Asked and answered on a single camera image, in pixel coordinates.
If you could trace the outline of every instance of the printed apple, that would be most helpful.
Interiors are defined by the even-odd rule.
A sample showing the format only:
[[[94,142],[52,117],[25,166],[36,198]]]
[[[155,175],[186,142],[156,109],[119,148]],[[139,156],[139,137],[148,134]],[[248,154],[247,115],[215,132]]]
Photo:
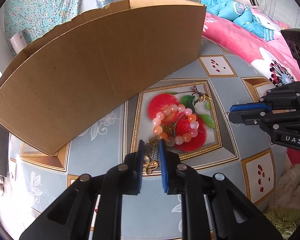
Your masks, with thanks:
[[[156,118],[157,113],[161,112],[165,107],[170,107],[171,105],[179,105],[178,99],[171,94],[159,94],[151,99],[148,106],[148,115],[151,120]],[[171,113],[161,121],[161,124],[167,125],[169,122],[174,123],[179,116],[179,112]]]
[[[194,138],[191,138],[190,142],[183,142],[181,145],[175,144],[175,147],[181,151],[191,152],[194,150],[199,149],[204,145],[207,140],[207,127],[205,122],[196,115],[197,122],[199,123],[198,128],[198,135]],[[184,115],[182,116],[178,122],[176,123],[175,135],[183,136],[185,133],[190,131],[190,122],[188,121],[187,117]]]

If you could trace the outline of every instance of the silver rivet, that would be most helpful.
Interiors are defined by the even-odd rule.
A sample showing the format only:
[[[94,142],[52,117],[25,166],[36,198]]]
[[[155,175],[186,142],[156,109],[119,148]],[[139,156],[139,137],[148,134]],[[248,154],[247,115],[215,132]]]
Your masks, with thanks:
[[[224,180],[225,176],[222,173],[217,173],[216,175],[214,175],[214,177],[216,178],[216,180]]]
[[[127,164],[120,164],[118,165],[118,170],[119,171],[126,171],[128,169],[128,165]]]
[[[178,165],[177,165],[177,169],[178,169],[179,171],[185,171],[185,170],[187,169],[187,165],[185,165],[185,164],[183,164],[183,163],[178,164]]]
[[[88,181],[90,179],[90,175],[89,174],[82,174],[80,177],[79,177],[80,181],[82,182],[85,182],[85,181]]]

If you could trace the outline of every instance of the curtain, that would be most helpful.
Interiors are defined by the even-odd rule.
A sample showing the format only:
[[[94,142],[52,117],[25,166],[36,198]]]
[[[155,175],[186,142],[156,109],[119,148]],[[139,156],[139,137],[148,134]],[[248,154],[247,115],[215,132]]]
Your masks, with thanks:
[[[26,42],[42,37],[58,24],[78,15],[81,0],[8,0],[4,6],[4,28],[8,46],[15,56],[10,38],[22,30]]]

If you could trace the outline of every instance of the blue blanket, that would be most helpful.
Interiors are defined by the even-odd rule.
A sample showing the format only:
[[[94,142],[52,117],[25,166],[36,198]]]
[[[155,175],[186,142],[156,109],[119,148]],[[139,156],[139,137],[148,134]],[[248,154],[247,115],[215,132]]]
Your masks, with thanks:
[[[232,21],[266,41],[274,40],[274,31],[263,26],[249,6],[233,0],[201,0],[201,3],[207,6],[207,12]]]

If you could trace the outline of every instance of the beaded bracelet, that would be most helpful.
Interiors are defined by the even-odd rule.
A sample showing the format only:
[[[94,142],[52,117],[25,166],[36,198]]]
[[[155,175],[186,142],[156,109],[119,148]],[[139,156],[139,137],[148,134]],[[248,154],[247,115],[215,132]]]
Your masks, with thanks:
[[[184,113],[188,116],[188,120],[190,122],[190,131],[189,133],[185,133],[183,136],[178,135],[175,138],[169,137],[163,132],[162,127],[160,126],[161,121],[165,119],[166,116],[175,112]],[[158,112],[156,118],[152,120],[152,124],[154,125],[153,132],[158,136],[159,139],[164,139],[166,141],[167,146],[174,146],[175,144],[181,145],[183,142],[190,142],[191,138],[194,138],[198,135],[199,123],[196,121],[196,116],[192,114],[192,110],[190,108],[186,108],[183,104],[180,105],[171,105],[170,107],[165,107],[161,112]]]

